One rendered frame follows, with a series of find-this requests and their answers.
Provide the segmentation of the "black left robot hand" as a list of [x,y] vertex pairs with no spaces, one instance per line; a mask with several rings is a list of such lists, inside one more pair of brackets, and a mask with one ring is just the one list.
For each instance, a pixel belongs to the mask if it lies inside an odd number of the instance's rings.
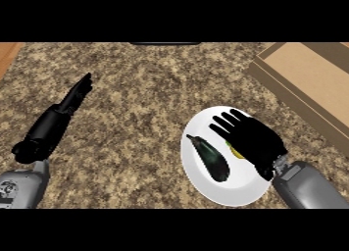
[[15,145],[12,153],[21,164],[31,164],[49,158],[76,111],[93,90],[92,74],[86,74],[73,86],[64,100],[53,104],[40,115],[25,139]]

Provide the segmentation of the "dark eggplant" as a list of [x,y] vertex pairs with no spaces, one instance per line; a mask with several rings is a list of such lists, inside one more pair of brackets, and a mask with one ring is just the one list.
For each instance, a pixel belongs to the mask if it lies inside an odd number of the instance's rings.
[[222,153],[203,137],[192,135],[186,137],[191,140],[210,176],[217,182],[226,181],[231,175],[231,168]]

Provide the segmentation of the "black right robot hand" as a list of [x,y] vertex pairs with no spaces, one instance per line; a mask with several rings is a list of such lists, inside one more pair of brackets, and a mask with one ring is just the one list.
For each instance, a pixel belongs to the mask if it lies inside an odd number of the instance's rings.
[[223,112],[213,117],[209,127],[226,139],[234,149],[253,163],[259,175],[266,181],[274,179],[277,160],[288,154],[278,133],[256,118],[247,117],[238,110]]

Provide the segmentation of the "white plate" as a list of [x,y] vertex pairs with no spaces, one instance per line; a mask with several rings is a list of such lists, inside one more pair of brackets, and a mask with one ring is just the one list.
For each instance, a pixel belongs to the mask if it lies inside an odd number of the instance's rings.
[[[229,106],[215,106],[192,117],[182,133],[181,159],[186,176],[200,193],[213,202],[238,207],[249,205],[263,196],[271,182],[259,175],[253,163],[234,155],[226,140],[209,127],[216,123],[213,117],[222,116],[222,113],[229,113],[231,110]],[[188,135],[203,137],[223,155],[231,167],[226,181],[217,182],[210,176]]]

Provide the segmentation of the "cardboard box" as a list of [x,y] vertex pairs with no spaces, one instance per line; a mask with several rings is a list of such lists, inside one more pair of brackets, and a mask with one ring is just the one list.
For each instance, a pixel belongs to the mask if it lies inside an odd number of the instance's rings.
[[256,55],[249,73],[349,156],[349,46],[277,42]]

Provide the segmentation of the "yellow lemon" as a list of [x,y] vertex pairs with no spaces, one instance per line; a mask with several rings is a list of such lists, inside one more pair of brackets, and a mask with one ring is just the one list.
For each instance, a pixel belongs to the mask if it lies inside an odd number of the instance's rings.
[[235,155],[240,159],[244,159],[243,154],[237,151],[237,149],[234,148],[234,146],[232,146],[232,144],[231,144],[229,141],[226,141],[226,144],[228,144],[228,146],[229,146],[229,148],[231,148],[231,151],[232,151],[234,155]]

